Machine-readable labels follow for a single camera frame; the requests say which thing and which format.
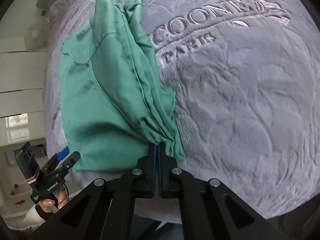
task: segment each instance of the teal fabric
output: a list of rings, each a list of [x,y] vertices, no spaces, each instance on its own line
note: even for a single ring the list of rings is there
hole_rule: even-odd
[[[149,143],[185,158],[174,119],[175,91],[160,84],[155,49],[141,24],[141,0],[96,0],[94,16],[63,45],[61,114],[73,171],[124,171]]]

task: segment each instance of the fleece blanket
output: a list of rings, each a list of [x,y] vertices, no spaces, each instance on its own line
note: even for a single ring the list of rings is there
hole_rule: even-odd
[[[142,0],[142,26],[161,82],[177,92],[176,121],[196,178],[218,178],[265,218],[320,192],[320,33],[299,0]],[[60,113],[62,43],[95,0],[58,0],[44,93],[48,155],[67,141]],[[79,171],[82,187],[120,174]],[[135,213],[180,222],[176,200],[138,200]]]

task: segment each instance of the white sleeve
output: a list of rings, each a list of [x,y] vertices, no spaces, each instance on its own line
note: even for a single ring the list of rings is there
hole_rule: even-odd
[[[32,208],[28,211],[25,218],[18,225],[19,228],[26,228],[32,225],[38,225],[44,223],[44,220],[38,215],[36,211],[36,205],[33,205]]]

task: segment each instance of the floor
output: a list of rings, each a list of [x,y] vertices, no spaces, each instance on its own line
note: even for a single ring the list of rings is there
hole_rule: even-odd
[[[11,46],[11,49],[21,51],[20,48],[14,48],[16,41],[19,39],[24,40],[23,37],[28,32],[30,37],[36,36],[32,27],[36,25],[37,28],[48,29],[45,16],[41,16],[42,10],[35,6],[36,1],[37,0],[15,0],[12,3],[0,21],[0,43],[2,43],[0,47]],[[46,51],[46,47],[39,48],[38,50]],[[269,222],[284,232],[289,239],[295,239],[301,233],[304,223],[313,214],[319,203],[320,196],[317,196],[302,207],[281,217],[272,218]]]

